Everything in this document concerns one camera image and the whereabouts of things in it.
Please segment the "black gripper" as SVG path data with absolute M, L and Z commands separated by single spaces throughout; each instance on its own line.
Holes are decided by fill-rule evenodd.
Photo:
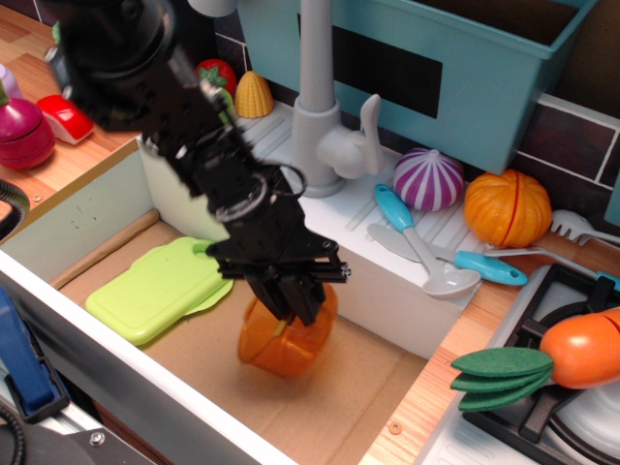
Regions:
M 313 325 L 326 300 L 321 282 L 344 283 L 351 275 L 337 242 L 306 227 L 292 196 L 255 194 L 219 207 L 215 218 L 229 238 L 209 246 L 207 254 L 226 277 L 244 276 L 277 320 Z

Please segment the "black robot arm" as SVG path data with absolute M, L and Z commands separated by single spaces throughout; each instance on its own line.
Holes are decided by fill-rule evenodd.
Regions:
M 218 88 L 197 78 L 168 1 L 49 1 L 59 42 L 47 63 L 63 95 L 110 132 L 138 132 L 228 232 L 211 245 L 277 319 L 315 323 L 343 283 L 337 244 L 309 231 L 297 170 L 257 159 Z

